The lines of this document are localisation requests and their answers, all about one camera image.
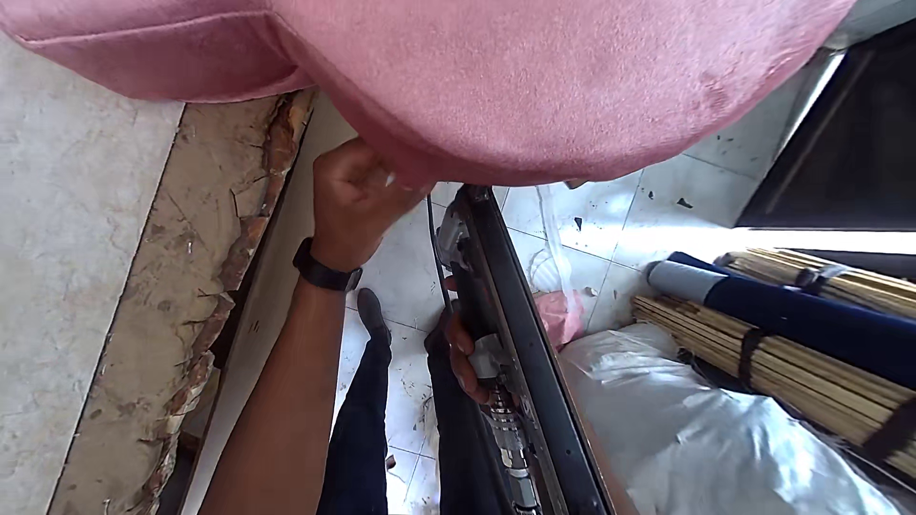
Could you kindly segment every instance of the pink plastic bag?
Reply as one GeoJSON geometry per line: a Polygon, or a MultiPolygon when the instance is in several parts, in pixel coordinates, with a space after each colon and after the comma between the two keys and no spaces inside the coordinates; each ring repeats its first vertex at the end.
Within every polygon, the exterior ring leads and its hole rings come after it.
{"type": "Polygon", "coordinates": [[[583,315],[585,315],[582,296],[578,291],[574,291],[573,296],[576,302],[572,307],[572,312],[567,312],[566,297],[562,291],[545,293],[534,299],[534,305],[538,307],[538,315],[547,331],[547,337],[558,352],[564,345],[581,336],[585,330],[582,322],[583,315]]]}

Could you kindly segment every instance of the wire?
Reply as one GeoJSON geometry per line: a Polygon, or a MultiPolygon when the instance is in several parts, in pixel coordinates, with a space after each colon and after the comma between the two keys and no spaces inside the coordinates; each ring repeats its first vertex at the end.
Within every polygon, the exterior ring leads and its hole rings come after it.
{"type": "Polygon", "coordinates": [[[436,261],[436,273],[439,274],[439,289],[442,290],[442,301],[445,302],[445,312],[452,316],[452,298],[445,289],[445,276],[442,274],[442,261],[439,260],[439,248],[436,246],[436,227],[432,221],[432,196],[426,195],[426,213],[430,218],[430,242],[432,243],[432,257],[436,261]]]}

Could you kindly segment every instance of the bamboo blind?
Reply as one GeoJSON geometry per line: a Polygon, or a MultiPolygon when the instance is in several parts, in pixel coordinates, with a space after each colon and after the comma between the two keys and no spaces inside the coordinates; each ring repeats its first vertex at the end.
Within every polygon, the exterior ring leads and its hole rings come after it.
{"type": "MultiPolygon", "coordinates": [[[[791,250],[751,248],[729,252],[726,268],[772,284],[793,284],[799,272],[837,265],[833,261],[791,250]]],[[[916,284],[859,268],[849,268],[827,279],[820,295],[875,311],[916,318],[916,284]]]]}

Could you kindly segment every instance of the black strap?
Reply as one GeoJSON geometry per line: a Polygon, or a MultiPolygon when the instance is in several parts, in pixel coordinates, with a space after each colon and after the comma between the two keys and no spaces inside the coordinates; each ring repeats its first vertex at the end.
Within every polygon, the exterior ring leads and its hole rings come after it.
{"type": "Polygon", "coordinates": [[[292,266],[299,270],[303,279],[319,288],[335,291],[352,291],[363,275],[363,269],[357,268],[348,272],[328,268],[311,256],[311,238],[302,240],[292,266]]]}
{"type": "Polygon", "coordinates": [[[916,431],[916,397],[900,404],[884,424],[868,437],[862,444],[862,448],[872,459],[883,461],[906,447],[914,431],[916,431]]]}
{"type": "Polygon", "coordinates": [[[750,358],[760,346],[760,341],[769,335],[759,327],[751,327],[741,338],[741,356],[738,358],[738,380],[750,389],[750,358]]]}
{"type": "Polygon", "coordinates": [[[818,269],[802,268],[795,276],[795,286],[798,286],[802,292],[817,297],[828,280],[845,274],[848,270],[849,267],[839,263],[824,265],[818,269]]]}

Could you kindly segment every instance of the hand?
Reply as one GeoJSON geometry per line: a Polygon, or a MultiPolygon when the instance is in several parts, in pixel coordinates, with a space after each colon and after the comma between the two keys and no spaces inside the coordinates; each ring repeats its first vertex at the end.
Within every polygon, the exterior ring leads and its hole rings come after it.
{"type": "Polygon", "coordinates": [[[375,254],[385,231],[425,197],[390,183],[381,156],[357,137],[321,154],[314,175],[315,235],[311,255],[325,267],[350,271],[375,254]]]}
{"type": "MultiPolygon", "coordinates": [[[[454,278],[446,278],[445,288],[458,291],[454,278]]],[[[487,404],[490,401],[490,392],[477,382],[474,367],[471,367],[471,362],[467,359],[474,353],[474,340],[464,329],[458,312],[453,312],[452,318],[445,325],[445,339],[449,342],[449,360],[452,362],[452,372],[458,378],[461,389],[478,404],[487,404]]]]}

